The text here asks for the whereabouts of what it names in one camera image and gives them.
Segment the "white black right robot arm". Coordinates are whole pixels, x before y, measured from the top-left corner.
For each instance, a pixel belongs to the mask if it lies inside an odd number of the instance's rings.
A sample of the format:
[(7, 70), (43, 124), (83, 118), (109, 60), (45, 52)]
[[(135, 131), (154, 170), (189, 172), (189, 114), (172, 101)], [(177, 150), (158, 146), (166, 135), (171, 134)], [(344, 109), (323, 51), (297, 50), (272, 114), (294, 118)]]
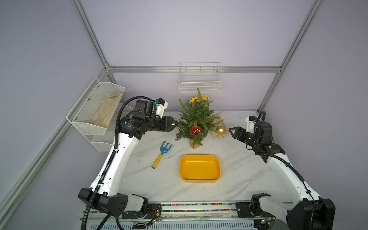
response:
[(285, 204), (270, 194), (254, 194), (250, 211), (254, 216), (268, 213), (287, 224), (290, 230), (331, 230), (335, 205), (322, 198), (290, 163), (285, 151), (272, 137), (272, 126), (265, 122), (248, 121), (246, 129), (229, 129), (231, 136), (245, 143), (250, 150), (276, 173), (292, 199)]

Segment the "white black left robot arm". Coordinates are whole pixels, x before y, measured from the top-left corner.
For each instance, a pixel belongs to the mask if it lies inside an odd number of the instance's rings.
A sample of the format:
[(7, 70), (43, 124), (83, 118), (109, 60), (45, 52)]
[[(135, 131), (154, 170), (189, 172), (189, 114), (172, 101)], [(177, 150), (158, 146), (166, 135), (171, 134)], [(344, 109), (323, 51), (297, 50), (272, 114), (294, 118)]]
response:
[(83, 219), (87, 220), (90, 210), (94, 209), (114, 217), (125, 212), (147, 211), (147, 199), (131, 194), (119, 193), (119, 186), (131, 153), (148, 131), (171, 132), (178, 127), (173, 117), (165, 117), (168, 103), (162, 98), (152, 100), (145, 96), (136, 96), (133, 111), (123, 116), (118, 112), (115, 125), (113, 146), (101, 171), (89, 188), (83, 188), (78, 198), (86, 204)]

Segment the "red lattice ball ornament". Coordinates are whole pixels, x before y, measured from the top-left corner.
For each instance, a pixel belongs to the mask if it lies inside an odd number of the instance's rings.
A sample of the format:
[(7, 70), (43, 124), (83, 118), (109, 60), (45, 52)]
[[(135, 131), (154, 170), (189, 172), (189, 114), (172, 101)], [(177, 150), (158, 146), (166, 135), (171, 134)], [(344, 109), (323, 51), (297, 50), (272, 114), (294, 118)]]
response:
[(202, 129), (200, 126), (197, 126), (197, 125), (193, 125), (191, 128), (190, 128), (190, 133), (193, 135), (193, 136), (199, 136), (202, 132)]

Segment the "matte gold ball ornament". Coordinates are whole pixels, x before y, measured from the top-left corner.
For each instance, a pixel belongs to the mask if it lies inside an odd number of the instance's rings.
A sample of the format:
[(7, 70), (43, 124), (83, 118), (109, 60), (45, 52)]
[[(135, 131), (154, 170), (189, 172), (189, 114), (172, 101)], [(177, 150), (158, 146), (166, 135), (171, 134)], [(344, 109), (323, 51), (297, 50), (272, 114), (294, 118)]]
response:
[(216, 128), (216, 131), (219, 135), (222, 135), (224, 136), (226, 134), (226, 127), (224, 125), (219, 125), (217, 128)]

